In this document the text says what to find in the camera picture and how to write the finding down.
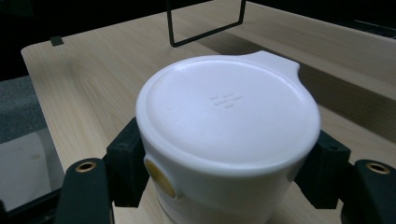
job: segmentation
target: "metal screw hole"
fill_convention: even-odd
[[[93,170],[96,167],[96,162],[86,161],[76,167],[76,171],[79,173],[85,173]]]
[[[388,175],[390,174],[390,169],[384,165],[378,164],[378,163],[373,163],[369,162],[366,164],[367,168],[369,168],[371,171],[376,172],[381,175]]]

